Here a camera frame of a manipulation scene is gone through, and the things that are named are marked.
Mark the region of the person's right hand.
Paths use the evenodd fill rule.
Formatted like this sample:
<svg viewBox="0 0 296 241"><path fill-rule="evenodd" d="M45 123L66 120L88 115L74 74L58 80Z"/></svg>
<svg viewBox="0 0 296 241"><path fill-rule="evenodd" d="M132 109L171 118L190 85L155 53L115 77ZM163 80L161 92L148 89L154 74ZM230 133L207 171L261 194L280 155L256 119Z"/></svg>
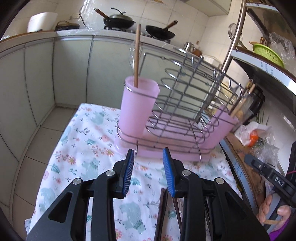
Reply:
<svg viewBox="0 0 296 241"><path fill-rule="evenodd" d="M256 215L256 217L260 223L265 222L266 215L269 213L269 210L270 210L270 205L271 205L272 199L273 199L272 195L269 195L268 197L266 197L263 204L260 206L259 213ZM283 205L278 208L277 214L279 216L281 216L281 220L275 226L273 231L277 231L285 225L285 223L289 220L291 212L292 212L291 207L288 205Z"/></svg>

